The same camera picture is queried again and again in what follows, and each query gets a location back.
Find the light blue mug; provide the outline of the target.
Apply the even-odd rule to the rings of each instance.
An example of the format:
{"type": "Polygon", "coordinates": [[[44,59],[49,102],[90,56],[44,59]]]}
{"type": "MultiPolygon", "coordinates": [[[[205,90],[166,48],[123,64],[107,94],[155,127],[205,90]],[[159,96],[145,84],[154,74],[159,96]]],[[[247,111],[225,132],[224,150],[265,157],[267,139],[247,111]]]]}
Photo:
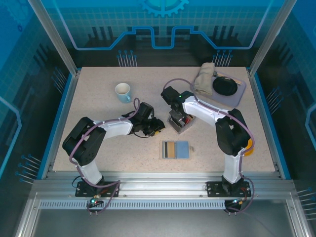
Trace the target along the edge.
{"type": "Polygon", "coordinates": [[[130,86],[127,83],[119,83],[115,87],[115,93],[118,97],[118,99],[122,103],[130,103],[131,102],[131,90],[130,86]]]}

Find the beige folded cloth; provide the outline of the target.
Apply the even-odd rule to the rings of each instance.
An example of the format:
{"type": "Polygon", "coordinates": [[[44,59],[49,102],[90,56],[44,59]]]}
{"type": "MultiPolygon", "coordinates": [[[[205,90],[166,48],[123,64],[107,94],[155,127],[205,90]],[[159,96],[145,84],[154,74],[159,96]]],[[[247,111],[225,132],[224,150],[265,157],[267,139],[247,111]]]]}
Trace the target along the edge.
{"type": "Polygon", "coordinates": [[[196,93],[212,95],[212,77],[215,71],[214,63],[203,63],[198,75],[194,80],[194,90],[196,93]]]}

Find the aluminium table rail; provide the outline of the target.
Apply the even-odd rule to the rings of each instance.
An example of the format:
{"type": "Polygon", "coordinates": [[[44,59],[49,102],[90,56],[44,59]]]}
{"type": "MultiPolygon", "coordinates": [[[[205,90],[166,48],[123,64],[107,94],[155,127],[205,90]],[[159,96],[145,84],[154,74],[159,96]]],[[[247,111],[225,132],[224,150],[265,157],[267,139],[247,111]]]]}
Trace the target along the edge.
{"type": "MultiPolygon", "coordinates": [[[[31,198],[74,199],[71,182],[75,172],[50,172],[35,180],[31,198]]],[[[220,172],[104,172],[106,181],[120,180],[120,199],[207,199],[207,181],[220,181],[220,172]]],[[[294,182],[281,179],[278,172],[248,172],[254,183],[255,200],[297,198],[294,182]]]]}

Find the black round plate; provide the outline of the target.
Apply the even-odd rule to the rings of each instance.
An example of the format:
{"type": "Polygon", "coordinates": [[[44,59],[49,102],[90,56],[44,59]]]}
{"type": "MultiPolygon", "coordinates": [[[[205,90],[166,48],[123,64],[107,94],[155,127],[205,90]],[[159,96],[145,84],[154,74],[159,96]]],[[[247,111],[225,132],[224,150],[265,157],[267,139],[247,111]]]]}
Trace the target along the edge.
{"type": "Polygon", "coordinates": [[[216,93],[224,96],[232,96],[238,89],[237,83],[228,77],[217,77],[212,86],[216,93]]]}

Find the small striped box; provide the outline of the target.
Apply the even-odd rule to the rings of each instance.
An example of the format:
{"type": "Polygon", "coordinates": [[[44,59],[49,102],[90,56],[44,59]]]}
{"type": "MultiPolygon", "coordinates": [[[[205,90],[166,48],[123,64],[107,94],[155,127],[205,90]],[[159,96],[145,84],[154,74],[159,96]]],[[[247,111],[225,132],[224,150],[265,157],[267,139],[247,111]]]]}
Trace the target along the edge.
{"type": "Polygon", "coordinates": [[[189,114],[183,114],[183,115],[185,115],[185,116],[191,116],[191,117],[193,118],[193,120],[192,120],[190,123],[188,123],[188,124],[180,125],[179,122],[178,122],[178,119],[179,119],[179,115],[182,114],[182,113],[180,113],[179,111],[173,111],[173,110],[171,110],[171,111],[169,112],[169,114],[174,117],[174,119],[176,120],[176,123],[170,123],[170,122],[169,122],[170,116],[169,116],[167,122],[169,123],[169,125],[170,125],[178,134],[181,134],[181,133],[185,132],[187,129],[189,129],[189,128],[193,125],[193,123],[195,122],[195,119],[196,119],[195,116],[192,116],[192,115],[189,115],[189,114]]]}

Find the aluminium frame post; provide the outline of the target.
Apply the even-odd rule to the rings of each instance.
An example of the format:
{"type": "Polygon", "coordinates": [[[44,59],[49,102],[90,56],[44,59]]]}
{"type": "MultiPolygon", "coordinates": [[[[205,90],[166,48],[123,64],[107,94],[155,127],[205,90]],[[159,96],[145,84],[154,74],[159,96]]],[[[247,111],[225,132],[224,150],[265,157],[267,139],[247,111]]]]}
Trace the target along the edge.
{"type": "Polygon", "coordinates": [[[269,49],[271,48],[272,44],[274,43],[276,37],[280,33],[284,23],[286,22],[289,14],[291,13],[294,5],[296,4],[297,0],[284,0],[283,5],[281,6],[274,22],[272,23],[269,31],[267,32],[263,43],[259,47],[250,67],[248,70],[248,75],[253,77],[254,74],[257,72],[258,68],[260,67],[261,63],[263,62],[265,56],[267,55],[269,49]]]}
{"type": "Polygon", "coordinates": [[[78,74],[77,67],[41,0],[27,1],[32,7],[37,18],[39,19],[41,25],[45,29],[47,35],[55,46],[58,54],[60,55],[67,69],[69,70],[70,74],[76,77],[78,74]]]}

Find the wooden utensil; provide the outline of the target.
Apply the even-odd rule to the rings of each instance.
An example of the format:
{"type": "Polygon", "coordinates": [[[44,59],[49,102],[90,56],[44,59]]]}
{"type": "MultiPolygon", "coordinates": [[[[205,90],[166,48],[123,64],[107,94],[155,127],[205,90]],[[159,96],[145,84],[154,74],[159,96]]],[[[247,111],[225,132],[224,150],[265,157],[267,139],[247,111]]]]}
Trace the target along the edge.
{"type": "Polygon", "coordinates": [[[242,82],[241,82],[239,79],[236,79],[236,78],[234,78],[233,76],[230,76],[230,75],[225,74],[225,73],[222,73],[222,72],[215,71],[215,72],[214,72],[214,75],[215,75],[215,76],[218,76],[218,77],[230,78],[230,79],[232,79],[236,84],[239,84],[239,85],[242,84],[242,82]]]}

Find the lavender tray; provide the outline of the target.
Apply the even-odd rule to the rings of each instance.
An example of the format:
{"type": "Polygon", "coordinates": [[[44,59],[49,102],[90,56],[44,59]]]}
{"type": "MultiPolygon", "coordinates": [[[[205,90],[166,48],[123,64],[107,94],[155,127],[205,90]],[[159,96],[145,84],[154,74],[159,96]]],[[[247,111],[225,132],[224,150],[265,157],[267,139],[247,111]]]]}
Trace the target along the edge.
{"type": "MultiPolygon", "coordinates": [[[[218,76],[215,76],[213,75],[212,77],[212,84],[213,84],[213,81],[217,78],[218,76]]],[[[237,92],[232,95],[232,96],[224,96],[224,95],[220,95],[218,93],[215,92],[215,90],[212,88],[212,95],[211,96],[208,96],[208,95],[204,95],[204,94],[199,94],[199,95],[202,95],[210,100],[213,100],[213,101],[216,101],[218,103],[221,103],[223,105],[226,105],[226,106],[229,106],[229,107],[237,107],[238,104],[240,103],[241,101],[241,98],[244,94],[244,91],[246,89],[246,82],[240,80],[242,82],[241,85],[237,84],[238,86],[238,89],[237,89],[237,92]]]]}

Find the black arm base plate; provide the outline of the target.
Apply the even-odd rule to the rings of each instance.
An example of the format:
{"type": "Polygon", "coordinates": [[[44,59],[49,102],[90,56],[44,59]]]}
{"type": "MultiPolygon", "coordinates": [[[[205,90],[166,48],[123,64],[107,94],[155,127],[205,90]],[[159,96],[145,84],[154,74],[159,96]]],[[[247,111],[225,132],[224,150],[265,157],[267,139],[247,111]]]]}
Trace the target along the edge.
{"type": "Polygon", "coordinates": [[[206,191],[209,198],[249,198],[252,196],[250,184],[246,181],[235,184],[207,182],[206,191]]]}
{"type": "Polygon", "coordinates": [[[115,190],[116,185],[106,188],[96,188],[88,185],[85,181],[77,183],[75,197],[92,198],[95,195],[101,195],[102,198],[110,198],[115,190]]]}

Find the gold card with black stripe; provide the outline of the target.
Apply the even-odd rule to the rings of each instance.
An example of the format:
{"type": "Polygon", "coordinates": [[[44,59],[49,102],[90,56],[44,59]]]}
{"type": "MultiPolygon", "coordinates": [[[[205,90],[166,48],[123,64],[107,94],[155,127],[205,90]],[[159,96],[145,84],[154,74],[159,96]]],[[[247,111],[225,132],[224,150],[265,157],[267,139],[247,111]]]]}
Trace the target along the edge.
{"type": "Polygon", "coordinates": [[[176,147],[173,141],[162,142],[162,158],[175,159],[176,158],[176,147]]]}

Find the row of colour swatches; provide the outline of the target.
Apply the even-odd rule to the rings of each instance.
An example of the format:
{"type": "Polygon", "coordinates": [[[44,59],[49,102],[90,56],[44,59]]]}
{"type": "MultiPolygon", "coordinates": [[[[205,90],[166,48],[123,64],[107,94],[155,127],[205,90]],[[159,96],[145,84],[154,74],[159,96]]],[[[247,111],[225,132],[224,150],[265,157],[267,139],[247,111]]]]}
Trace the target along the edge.
{"type": "MultiPolygon", "coordinates": [[[[160,145],[160,158],[162,158],[162,142],[160,145]]],[[[192,148],[188,141],[173,141],[176,147],[176,158],[175,159],[190,159],[192,156],[192,148]]]]}

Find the yellow plastic object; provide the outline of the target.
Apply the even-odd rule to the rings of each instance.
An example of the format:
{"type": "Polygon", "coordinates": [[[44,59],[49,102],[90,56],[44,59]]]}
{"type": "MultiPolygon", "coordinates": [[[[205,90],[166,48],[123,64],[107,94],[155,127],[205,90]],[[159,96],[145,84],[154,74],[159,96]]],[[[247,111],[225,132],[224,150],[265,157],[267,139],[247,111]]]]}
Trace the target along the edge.
{"type": "Polygon", "coordinates": [[[247,146],[245,147],[245,153],[244,153],[244,156],[247,157],[247,156],[250,156],[253,154],[253,151],[254,151],[254,148],[252,147],[253,145],[253,142],[251,139],[248,140],[248,143],[247,143],[247,146]]]}

